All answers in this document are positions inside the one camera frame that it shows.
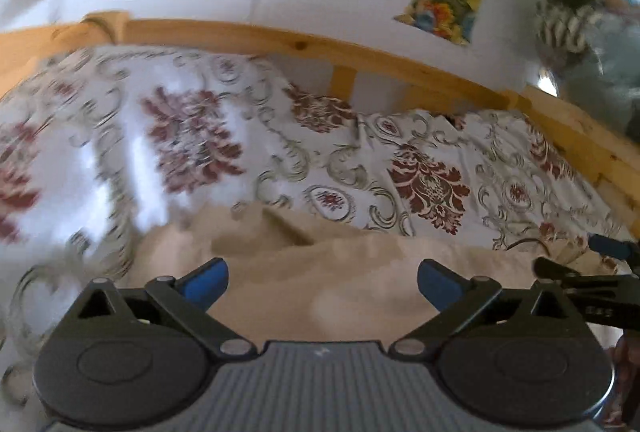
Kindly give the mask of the beige large garment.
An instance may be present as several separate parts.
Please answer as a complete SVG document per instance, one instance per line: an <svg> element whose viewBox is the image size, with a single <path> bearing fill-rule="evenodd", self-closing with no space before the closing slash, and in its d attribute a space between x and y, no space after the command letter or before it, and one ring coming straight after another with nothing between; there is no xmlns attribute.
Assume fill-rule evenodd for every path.
<svg viewBox="0 0 640 432"><path fill-rule="evenodd" d="M477 230L415 237L360 230L303 211L206 204L194 215L155 226L138 245L122 281L138 288L157 276L179 278L211 258L226 261L229 288L209 310L256 345L268 340L379 340L389 345L436 315L420 295L416 272L434 259L470 278L528 288L533 260L548 256L586 275L618 267L567 237L491 249Z"/></svg>

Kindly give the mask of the plastic bag of clothes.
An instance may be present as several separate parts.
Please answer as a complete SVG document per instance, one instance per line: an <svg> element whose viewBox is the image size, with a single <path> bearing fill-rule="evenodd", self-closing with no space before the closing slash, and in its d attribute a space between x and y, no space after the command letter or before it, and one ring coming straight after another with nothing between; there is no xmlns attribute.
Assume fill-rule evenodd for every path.
<svg viewBox="0 0 640 432"><path fill-rule="evenodd" d="M562 100L639 140L639 0L537 0L539 57Z"/></svg>

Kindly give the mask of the floral patterned bedsheet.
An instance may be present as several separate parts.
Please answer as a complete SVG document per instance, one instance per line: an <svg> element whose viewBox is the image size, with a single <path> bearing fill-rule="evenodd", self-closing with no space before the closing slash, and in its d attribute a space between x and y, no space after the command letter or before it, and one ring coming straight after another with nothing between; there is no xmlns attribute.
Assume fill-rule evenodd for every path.
<svg viewBox="0 0 640 432"><path fill-rule="evenodd" d="M303 211L491 249L629 232L521 114L358 114L271 62L88 48L1 101L1 373L25 406L43 342L85 282L122 284L155 226L206 204Z"/></svg>

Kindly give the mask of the wooden bed frame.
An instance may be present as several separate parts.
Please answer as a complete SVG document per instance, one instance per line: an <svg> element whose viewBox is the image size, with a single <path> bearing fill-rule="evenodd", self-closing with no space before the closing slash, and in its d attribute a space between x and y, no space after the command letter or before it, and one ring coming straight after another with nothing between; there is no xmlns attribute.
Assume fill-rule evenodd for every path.
<svg viewBox="0 0 640 432"><path fill-rule="evenodd" d="M97 12L80 22L2 33L1 89L9 92L58 53L97 45L161 45L213 53L322 59L332 67L330 95L349 100L360 72L406 85L398 107L452 114L464 107L516 109L532 120L559 153L617 211L631 233L639 233L639 147L601 126L578 107L534 86L494 92L475 82L403 58L325 36L280 29L183 19L130 18L122 10Z"/></svg>

